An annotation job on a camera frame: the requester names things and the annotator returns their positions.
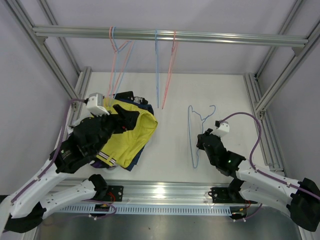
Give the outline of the black white patterned trousers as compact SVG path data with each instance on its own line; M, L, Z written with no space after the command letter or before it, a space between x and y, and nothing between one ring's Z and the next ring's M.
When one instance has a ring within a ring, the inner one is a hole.
M123 100L123 101L128 101L130 103L135 103L139 105L148 105L149 102L144 98L140 96L134 96L133 91L125 91L125 92L120 92L117 93L114 98L116 100Z

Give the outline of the yellow green trousers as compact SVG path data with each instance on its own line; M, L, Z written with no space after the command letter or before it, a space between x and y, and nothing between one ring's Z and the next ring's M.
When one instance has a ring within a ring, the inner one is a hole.
M112 103L118 104L128 111L139 111L139 117L133 130L113 134L96 155L96 158L109 166L118 165L126 168L140 149L151 139L158 126L158 121L154 115L147 110L138 108L133 102L115 99Z

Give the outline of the navy blue trousers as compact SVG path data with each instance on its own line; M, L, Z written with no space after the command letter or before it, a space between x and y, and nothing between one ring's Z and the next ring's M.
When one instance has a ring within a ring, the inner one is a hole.
M149 113L151 113L152 115L154 115L154 110L153 107L150 104L139 104L139 103L133 103L135 106L137 106L138 108L142 109L142 110L147 110ZM140 149L140 151L135 155L135 157L133 158L133 160L131 161L131 163L129 164L128 167L125 168L125 170L127 171L132 171L132 169L138 164L139 159L141 157L141 154L143 152L145 148L145 145Z

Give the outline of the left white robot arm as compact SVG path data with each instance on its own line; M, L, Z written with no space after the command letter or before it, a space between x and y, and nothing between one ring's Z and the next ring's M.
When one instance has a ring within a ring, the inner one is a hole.
M26 233L39 226L54 212L80 201L101 201L107 197L108 184L100 174L93 174L79 185L56 193L51 190L75 174L80 168L95 161L96 155L115 134L132 131L140 115L137 110L113 106L115 113L106 109L78 120L69 137L58 143L43 167L23 187L12 195L2 195L0 202L11 200L6 207L5 232Z

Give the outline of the white plastic basket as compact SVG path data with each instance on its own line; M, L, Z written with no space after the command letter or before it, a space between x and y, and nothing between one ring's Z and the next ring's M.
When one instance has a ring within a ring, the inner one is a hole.
M67 131L67 135L69 136L72 132L73 132L73 128L77 125L77 124L79 124L80 123L80 121L79 120L77 120L77 121L75 121L73 124L71 124L71 125L68 125L67 127L66 127L66 131ZM107 163L105 163L106 164L106 167L105 168L96 168L96 169L102 169L102 170L104 170L105 172L112 172L112 171L115 171L119 166L118 165L113 165L113 166L110 166L110 165L108 165Z

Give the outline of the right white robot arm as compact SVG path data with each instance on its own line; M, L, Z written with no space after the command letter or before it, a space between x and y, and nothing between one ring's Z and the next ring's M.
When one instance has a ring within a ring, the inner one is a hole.
M315 232L320 223L320 189L309 178L296 180L260 168L249 159L227 150L212 129L197 136L197 148L221 174L232 177L228 198L242 199L274 208L299 227Z

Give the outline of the purple camouflage trousers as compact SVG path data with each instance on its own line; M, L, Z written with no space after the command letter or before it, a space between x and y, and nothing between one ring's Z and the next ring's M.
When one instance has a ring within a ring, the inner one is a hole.
M90 164L95 169L103 169L106 167L106 164L101 160L96 160Z

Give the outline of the pink hanger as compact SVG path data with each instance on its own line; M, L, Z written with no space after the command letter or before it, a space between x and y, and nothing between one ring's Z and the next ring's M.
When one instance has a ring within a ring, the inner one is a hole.
M107 91L107 96L108 97L112 97L112 95L115 92L115 89L118 87L119 85L119 81L120 81L120 77L121 75L124 73L125 67L127 62L129 61L129 55L131 52L131 48L134 44L134 42L132 40L126 40L124 41L121 45L117 45L116 40L114 38L114 34L115 34L115 27L111 26L109 28L109 32L108 32L108 36L109 36L109 40L113 49L113 59L112 59L112 66L111 66L111 72L110 72L110 78L109 78L109 85L108 85L108 91ZM129 46L129 50L127 51L127 55L125 57L123 66L121 71L118 74L118 78L117 77L117 67L119 64L119 56L120 53L127 47Z
M169 62L167 79L166 79L166 83L165 83L165 90L164 90L164 95L163 95L163 100L162 100L162 105L161 105L162 110L165 107L165 103L166 103L166 99L167 99L167 95L168 95L168 91L169 91L169 86L170 86L170 82L171 82L171 78L172 78L173 67L174 67L175 60L176 60L177 47L179 45L179 43L176 41L176 37L177 37L177 31L174 30L173 31L173 41L172 41L170 62Z

